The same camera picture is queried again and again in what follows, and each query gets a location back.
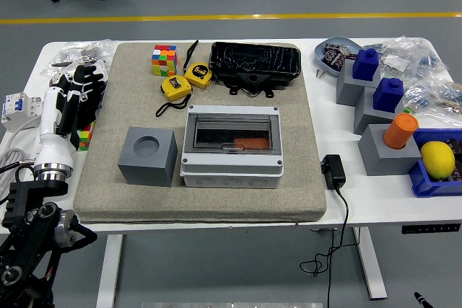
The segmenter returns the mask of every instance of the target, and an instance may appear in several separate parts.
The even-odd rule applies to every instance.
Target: yellow floor line
[[[367,19],[367,18],[429,18],[462,17],[462,12],[370,12],[320,14],[191,14],[173,16],[121,16],[121,17],[64,17],[0,19],[0,25],[39,25],[88,22],[165,22],[165,21],[217,21],[237,19]]]

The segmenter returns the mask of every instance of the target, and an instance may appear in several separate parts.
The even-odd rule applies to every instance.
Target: tape measure
[[[191,85],[183,76],[174,75],[164,79],[160,90],[164,93],[168,101],[172,102],[191,93]]]
[[[189,83],[201,89],[206,89],[211,84],[212,77],[213,73],[209,65],[203,62],[192,64],[185,73],[185,78]]]

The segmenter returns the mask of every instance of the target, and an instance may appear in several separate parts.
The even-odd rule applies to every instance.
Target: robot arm
[[[10,231],[0,246],[0,307],[55,307],[51,288],[61,254],[87,246],[97,235],[55,203],[32,210]],[[84,238],[76,241],[77,233]],[[48,251],[45,275],[37,278],[33,272]]]
[[[97,239],[94,232],[79,224],[73,211],[62,211],[55,203],[43,204],[45,197],[67,193],[65,179],[71,176],[71,156],[79,146],[77,113],[92,111],[85,121],[95,116],[91,107],[81,107],[82,93],[88,100],[95,90],[93,95],[101,98],[105,88],[102,74],[93,74],[95,69],[78,66],[73,76],[64,74],[45,94],[39,130],[42,149],[33,167],[35,180],[20,182],[17,178],[10,185],[2,221],[10,235],[0,246],[0,307],[54,308],[51,287],[61,254]],[[76,233],[84,238],[76,240]],[[47,271],[39,279],[33,272],[49,251]]]

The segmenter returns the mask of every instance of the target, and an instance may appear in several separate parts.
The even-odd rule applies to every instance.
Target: gray floor
[[[460,0],[0,0],[0,19],[181,14],[326,12],[457,12]],[[114,22],[0,25],[0,95],[20,92],[41,48],[52,41],[227,38],[424,37],[451,76],[459,71],[460,18],[291,19],[198,22]],[[389,298],[368,300],[353,247],[334,255],[332,307],[418,307],[414,291],[434,307],[459,307],[460,233],[401,235],[398,226],[371,229]],[[93,307],[104,240],[67,256],[59,269],[57,307]],[[298,269],[324,251],[328,237],[307,229],[233,229],[128,236],[116,307],[142,302],[323,302],[327,276]],[[76,299],[84,296],[85,300]]]

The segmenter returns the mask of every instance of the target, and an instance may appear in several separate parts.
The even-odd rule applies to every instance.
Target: white table
[[[360,45],[367,45],[385,39],[353,39]],[[357,227],[373,224],[437,224],[460,223],[462,220],[462,196],[415,198],[411,191],[411,180],[408,175],[368,177],[362,165],[357,147],[360,136],[354,135],[354,108],[335,103],[336,78],[325,74],[322,79],[315,77],[318,66],[313,51],[324,39],[296,40],[245,40],[254,43],[291,43],[302,52],[302,70],[308,94],[308,102],[315,129],[319,159],[326,154],[340,154],[346,173],[346,184],[341,189],[342,195],[349,203],[348,226]],[[43,96],[48,88],[48,80],[40,75],[49,61],[63,47],[64,43],[49,43],[40,53],[37,63],[25,87],[28,96]],[[450,79],[449,74],[443,77]],[[419,115],[421,128],[445,128],[446,124],[434,118]],[[37,151],[40,146],[36,141],[37,130],[23,131],[15,140],[27,153]],[[7,133],[0,145],[0,150],[9,138]],[[54,198],[62,209],[70,209],[73,205],[75,190],[82,171],[85,152],[75,154],[74,173],[69,183],[69,193],[61,198]],[[316,228],[341,226],[344,221],[345,207],[340,198],[331,190],[326,190],[327,211],[317,222],[300,223],[303,226]],[[0,208],[0,216],[4,215],[4,206]],[[157,229],[197,229],[242,226],[294,226],[295,223],[283,224],[92,224],[95,232],[111,234],[108,237],[105,262],[100,284],[97,307],[111,307],[116,289],[118,260],[122,245],[122,235],[132,232],[145,232]],[[0,227],[0,233],[8,230]],[[372,240],[367,227],[362,227],[359,253],[362,258],[365,275],[371,298],[385,298],[386,292],[373,250]]]

